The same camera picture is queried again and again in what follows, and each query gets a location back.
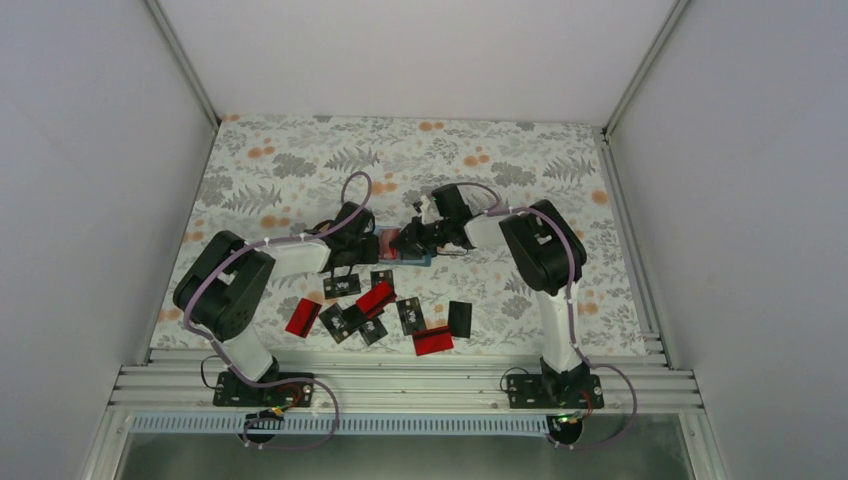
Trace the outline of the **teal leather card holder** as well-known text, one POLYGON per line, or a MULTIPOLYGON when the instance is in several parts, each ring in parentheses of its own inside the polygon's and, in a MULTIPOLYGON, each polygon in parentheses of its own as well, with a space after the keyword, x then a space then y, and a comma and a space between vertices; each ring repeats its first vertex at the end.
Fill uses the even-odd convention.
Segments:
MULTIPOLYGON (((375 235, 378 238, 378 233, 384 229, 399 229, 401 233, 401 229, 397 227, 385 227, 385 226, 377 226, 375 228, 375 235)), ((402 253, 398 250, 399 257, 394 261, 381 260, 379 258, 379 249, 378 249, 378 262, 380 264, 389 264, 389 265, 401 265, 401 266, 417 266, 417 267, 430 267, 432 264, 432 256, 429 254, 411 254, 411 253, 402 253)))

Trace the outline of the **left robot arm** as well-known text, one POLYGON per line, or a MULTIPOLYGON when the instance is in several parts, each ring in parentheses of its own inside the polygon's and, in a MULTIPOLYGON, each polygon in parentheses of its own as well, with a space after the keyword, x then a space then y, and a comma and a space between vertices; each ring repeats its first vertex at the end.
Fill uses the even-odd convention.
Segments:
POLYGON ((346 202, 337 217, 292 237, 249 244, 224 230, 209 241, 177 283, 172 301, 186 330, 211 342, 239 378, 238 390, 255 405, 278 391, 276 359, 251 325, 274 269, 284 277, 332 273, 375 264, 379 241, 373 213, 346 202))

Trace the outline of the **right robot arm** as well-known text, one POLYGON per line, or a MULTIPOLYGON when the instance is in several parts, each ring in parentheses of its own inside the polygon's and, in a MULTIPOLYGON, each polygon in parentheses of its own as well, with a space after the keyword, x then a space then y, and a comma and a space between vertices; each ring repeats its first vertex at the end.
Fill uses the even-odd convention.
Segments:
POLYGON ((585 247, 548 200, 529 207, 473 213, 459 188, 432 192, 440 218, 414 217, 389 245, 404 255, 438 255, 448 244, 464 250, 504 245, 521 279, 536 293, 543 332, 541 391, 555 407, 578 397, 590 366, 577 336, 576 293, 587 261, 585 247))

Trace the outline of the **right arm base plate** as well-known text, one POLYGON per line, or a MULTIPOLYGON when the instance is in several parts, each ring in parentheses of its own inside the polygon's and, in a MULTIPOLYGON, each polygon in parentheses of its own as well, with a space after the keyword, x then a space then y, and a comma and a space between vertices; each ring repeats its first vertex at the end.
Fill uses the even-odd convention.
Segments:
POLYGON ((541 374, 513 373, 505 377, 512 409, 600 409, 605 398, 600 378, 589 375, 569 386, 554 386, 541 374))

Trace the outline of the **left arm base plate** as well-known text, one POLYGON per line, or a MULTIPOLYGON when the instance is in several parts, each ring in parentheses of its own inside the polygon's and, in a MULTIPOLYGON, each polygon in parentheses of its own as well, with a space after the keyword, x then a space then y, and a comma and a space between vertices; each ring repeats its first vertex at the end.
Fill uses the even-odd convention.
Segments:
POLYGON ((314 375, 306 372, 282 372, 269 382, 299 378, 299 381, 274 387, 257 388, 242 382, 233 372, 218 375, 212 404, 216 407, 307 408, 311 406, 314 375))

